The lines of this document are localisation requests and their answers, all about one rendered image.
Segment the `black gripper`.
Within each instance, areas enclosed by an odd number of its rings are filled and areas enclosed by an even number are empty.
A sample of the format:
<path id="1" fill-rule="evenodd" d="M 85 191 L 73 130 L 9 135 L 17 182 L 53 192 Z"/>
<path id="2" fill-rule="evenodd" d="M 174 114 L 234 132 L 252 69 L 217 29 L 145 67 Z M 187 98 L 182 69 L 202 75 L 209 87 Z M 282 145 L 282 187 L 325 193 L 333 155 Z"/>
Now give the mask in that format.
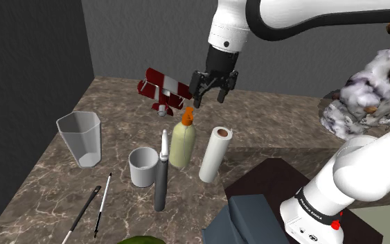
<path id="1" fill-rule="evenodd" d="M 193 106 L 199 108 L 202 97 L 214 85 L 216 78 L 222 78 L 217 101 L 223 103 L 230 90 L 234 90 L 238 78 L 235 65 L 239 52 L 229 53 L 209 45 L 205 72 L 194 71 L 189 85 L 189 93 L 193 97 Z"/>

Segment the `red and white toy biplane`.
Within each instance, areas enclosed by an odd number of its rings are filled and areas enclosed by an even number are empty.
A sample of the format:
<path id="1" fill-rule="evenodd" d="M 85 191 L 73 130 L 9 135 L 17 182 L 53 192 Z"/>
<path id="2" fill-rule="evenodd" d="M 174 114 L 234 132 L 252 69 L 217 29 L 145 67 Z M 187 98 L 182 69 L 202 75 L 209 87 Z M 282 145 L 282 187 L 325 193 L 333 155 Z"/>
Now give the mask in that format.
<path id="1" fill-rule="evenodd" d="M 155 100 L 152 109 L 161 117 L 173 116 L 172 108 L 180 110 L 184 101 L 192 98 L 189 86 L 152 68 L 145 71 L 145 78 L 139 81 L 137 91 L 140 95 Z"/>

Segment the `yellow bottle with orange pump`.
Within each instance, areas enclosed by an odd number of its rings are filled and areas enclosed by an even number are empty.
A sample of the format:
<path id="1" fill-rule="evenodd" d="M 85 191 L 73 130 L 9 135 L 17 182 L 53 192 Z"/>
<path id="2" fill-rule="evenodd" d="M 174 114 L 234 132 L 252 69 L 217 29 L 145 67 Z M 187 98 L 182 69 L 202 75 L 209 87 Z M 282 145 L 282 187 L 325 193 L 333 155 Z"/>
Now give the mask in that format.
<path id="1" fill-rule="evenodd" d="M 173 128 L 169 162 L 174 167 L 183 168 L 191 161 L 196 138 L 193 119 L 193 108 L 187 107 L 181 121 Z"/>

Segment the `white paper towel roll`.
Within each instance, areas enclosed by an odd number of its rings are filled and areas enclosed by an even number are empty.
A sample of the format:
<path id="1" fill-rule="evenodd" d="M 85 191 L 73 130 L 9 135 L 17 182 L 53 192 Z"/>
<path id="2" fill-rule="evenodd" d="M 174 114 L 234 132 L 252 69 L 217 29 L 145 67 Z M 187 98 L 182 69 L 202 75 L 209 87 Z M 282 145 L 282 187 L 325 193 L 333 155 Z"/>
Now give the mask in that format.
<path id="1" fill-rule="evenodd" d="M 213 128 L 199 171 L 201 181 L 211 183 L 233 138 L 233 131 L 221 126 Z"/>

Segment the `grey and white kitchen tool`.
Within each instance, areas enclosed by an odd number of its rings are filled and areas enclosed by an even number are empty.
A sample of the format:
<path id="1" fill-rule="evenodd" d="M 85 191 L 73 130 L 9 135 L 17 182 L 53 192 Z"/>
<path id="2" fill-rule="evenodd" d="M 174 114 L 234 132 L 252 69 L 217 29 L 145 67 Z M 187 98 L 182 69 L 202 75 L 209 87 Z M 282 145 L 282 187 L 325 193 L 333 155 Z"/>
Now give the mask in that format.
<path id="1" fill-rule="evenodd" d="M 161 152 L 157 163 L 157 174 L 154 187 L 154 210 L 163 211 L 166 204 L 166 194 L 168 186 L 168 133 L 163 130 L 161 136 Z"/>

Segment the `grey round cup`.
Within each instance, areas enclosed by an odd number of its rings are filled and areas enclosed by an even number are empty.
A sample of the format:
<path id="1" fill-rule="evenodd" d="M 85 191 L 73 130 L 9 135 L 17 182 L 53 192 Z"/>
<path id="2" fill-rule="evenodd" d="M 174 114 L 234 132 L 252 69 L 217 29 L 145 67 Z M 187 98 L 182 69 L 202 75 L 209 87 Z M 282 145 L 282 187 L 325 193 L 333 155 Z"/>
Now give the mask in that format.
<path id="1" fill-rule="evenodd" d="M 144 188 L 154 183 L 159 161 L 156 150 L 150 147 L 136 148 L 130 153 L 128 161 L 133 185 Z"/>

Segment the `grey-blue block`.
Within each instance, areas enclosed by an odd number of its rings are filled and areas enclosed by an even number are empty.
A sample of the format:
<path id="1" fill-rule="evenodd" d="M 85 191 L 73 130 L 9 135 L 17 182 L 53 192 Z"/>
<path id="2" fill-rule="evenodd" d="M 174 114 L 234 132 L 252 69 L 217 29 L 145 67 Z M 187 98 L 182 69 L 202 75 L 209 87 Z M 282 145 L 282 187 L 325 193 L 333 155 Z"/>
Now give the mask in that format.
<path id="1" fill-rule="evenodd" d="M 203 244 L 290 244 L 261 194 L 231 197 L 202 238 Z"/>

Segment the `clear grey hexagonal cup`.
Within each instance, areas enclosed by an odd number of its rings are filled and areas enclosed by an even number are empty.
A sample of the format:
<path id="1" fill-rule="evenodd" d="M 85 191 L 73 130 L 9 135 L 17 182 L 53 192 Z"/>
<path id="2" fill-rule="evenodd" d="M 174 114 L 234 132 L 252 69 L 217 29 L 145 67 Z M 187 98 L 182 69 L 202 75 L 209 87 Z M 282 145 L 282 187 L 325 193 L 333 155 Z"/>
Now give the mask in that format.
<path id="1" fill-rule="evenodd" d="M 56 125 L 80 168 L 93 168 L 101 161 L 101 122 L 96 113 L 73 111 Z"/>

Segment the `white furry figure with antlers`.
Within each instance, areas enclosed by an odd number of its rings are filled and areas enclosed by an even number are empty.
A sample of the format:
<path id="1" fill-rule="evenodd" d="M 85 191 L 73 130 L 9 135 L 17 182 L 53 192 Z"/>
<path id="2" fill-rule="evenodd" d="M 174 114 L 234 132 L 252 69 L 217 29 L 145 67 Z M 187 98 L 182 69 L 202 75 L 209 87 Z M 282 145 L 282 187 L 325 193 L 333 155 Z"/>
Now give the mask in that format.
<path id="1" fill-rule="evenodd" d="M 390 34 L 390 24 L 386 26 Z M 352 75 L 320 116 L 323 127 L 349 140 L 379 125 L 390 126 L 390 48 L 378 51 Z"/>

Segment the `thin white and black pen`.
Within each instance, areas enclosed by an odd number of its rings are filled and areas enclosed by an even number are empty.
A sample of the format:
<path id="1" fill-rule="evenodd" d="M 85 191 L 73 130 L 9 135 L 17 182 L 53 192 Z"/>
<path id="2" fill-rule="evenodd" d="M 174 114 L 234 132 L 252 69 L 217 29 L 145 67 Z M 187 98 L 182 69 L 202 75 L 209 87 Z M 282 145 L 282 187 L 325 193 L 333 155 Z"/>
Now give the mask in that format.
<path id="1" fill-rule="evenodd" d="M 101 204 L 100 204 L 100 209 L 99 209 L 99 212 L 98 212 L 98 218 L 97 218 L 96 226 L 95 226 L 95 230 L 94 230 L 94 238 L 96 238 L 97 234 L 98 234 L 100 218 L 102 216 L 103 209 L 104 209 L 104 206 L 105 206 L 105 200 L 106 200 L 106 197 L 107 197 L 107 192 L 108 192 L 108 189 L 109 189 L 111 178 L 112 178 L 112 173 L 110 173 L 108 178 L 107 178 L 107 183 L 106 183 L 106 186 L 105 186 L 105 191 L 103 193 L 102 201 L 101 201 Z"/>

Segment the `green round thing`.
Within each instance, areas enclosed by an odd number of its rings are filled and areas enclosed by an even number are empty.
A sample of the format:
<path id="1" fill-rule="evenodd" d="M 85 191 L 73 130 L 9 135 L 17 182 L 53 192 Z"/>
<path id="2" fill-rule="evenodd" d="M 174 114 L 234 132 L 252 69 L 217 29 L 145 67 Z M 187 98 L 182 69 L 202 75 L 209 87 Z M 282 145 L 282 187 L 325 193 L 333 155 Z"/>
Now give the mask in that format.
<path id="1" fill-rule="evenodd" d="M 117 244 L 166 244 L 163 240 L 153 236 L 133 236 Z"/>

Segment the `black stick with white tip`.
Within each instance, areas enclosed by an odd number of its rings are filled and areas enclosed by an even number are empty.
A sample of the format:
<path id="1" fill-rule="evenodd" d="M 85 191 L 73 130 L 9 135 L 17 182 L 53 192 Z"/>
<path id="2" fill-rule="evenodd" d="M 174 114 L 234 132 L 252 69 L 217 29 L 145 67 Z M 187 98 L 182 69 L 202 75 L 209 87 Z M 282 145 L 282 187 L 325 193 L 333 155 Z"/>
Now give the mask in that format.
<path id="1" fill-rule="evenodd" d="M 97 193 L 100 191 L 101 189 L 101 186 L 98 185 L 95 187 L 95 189 L 91 192 L 91 195 L 89 196 L 88 200 L 86 201 L 86 203 L 84 204 L 84 206 L 82 207 L 82 209 L 80 210 L 80 213 L 78 214 L 78 216 L 76 217 L 76 219 L 73 221 L 73 224 L 71 226 L 71 228 L 69 229 L 68 233 L 66 234 L 66 236 L 64 237 L 64 240 L 62 241 L 61 244 L 66 244 L 66 242 L 68 241 L 70 235 L 72 234 L 72 232 L 75 230 L 77 224 L 79 223 L 80 219 L 82 218 L 84 212 L 86 211 L 86 209 L 88 208 L 88 206 L 90 205 L 90 203 L 92 202 L 92 200 L 95 198 L 95 196 L 97 195 Z"/>

